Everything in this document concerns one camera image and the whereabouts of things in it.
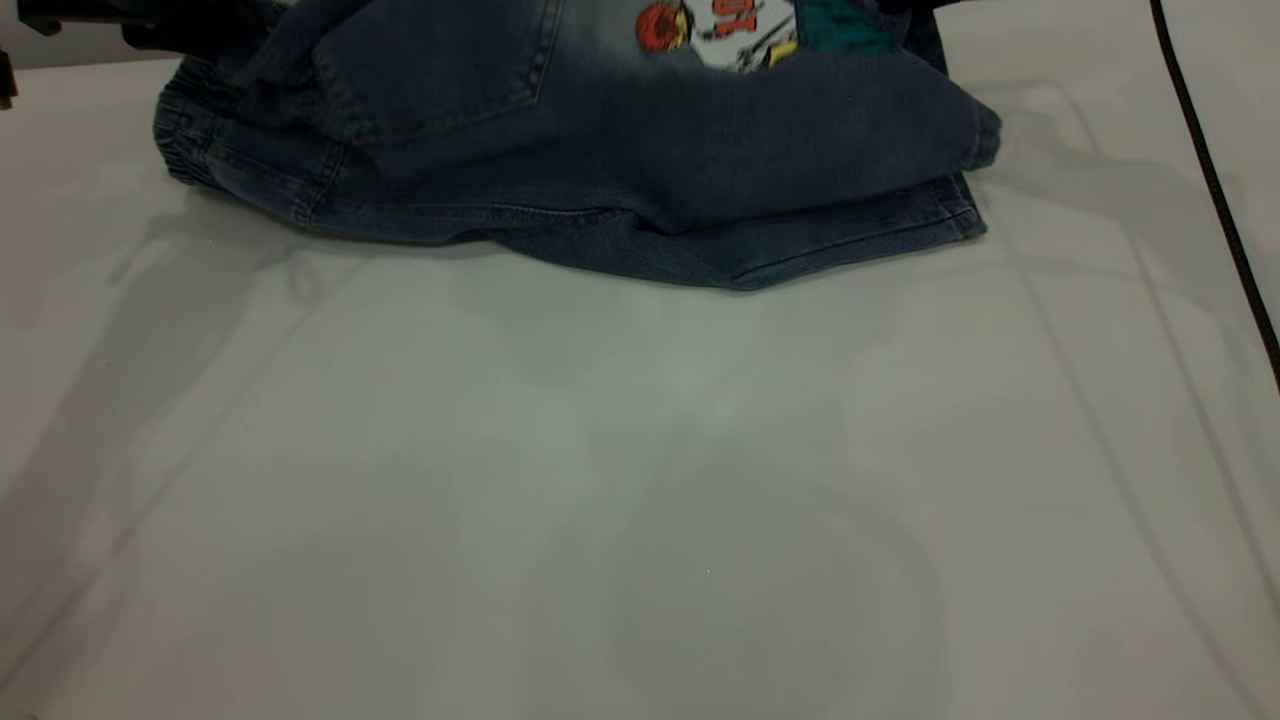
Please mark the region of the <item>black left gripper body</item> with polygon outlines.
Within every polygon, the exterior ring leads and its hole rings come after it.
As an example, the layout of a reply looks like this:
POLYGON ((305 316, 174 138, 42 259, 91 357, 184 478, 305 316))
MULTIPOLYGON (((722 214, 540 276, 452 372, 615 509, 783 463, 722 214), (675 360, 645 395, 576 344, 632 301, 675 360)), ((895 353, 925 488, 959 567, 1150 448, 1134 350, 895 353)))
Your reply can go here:
POLYGON ((279 1, 18 1, 20 23, 50 37, 63 26, 116 26, 131 47, 215 55, 262 38, 285 9, 279 1))

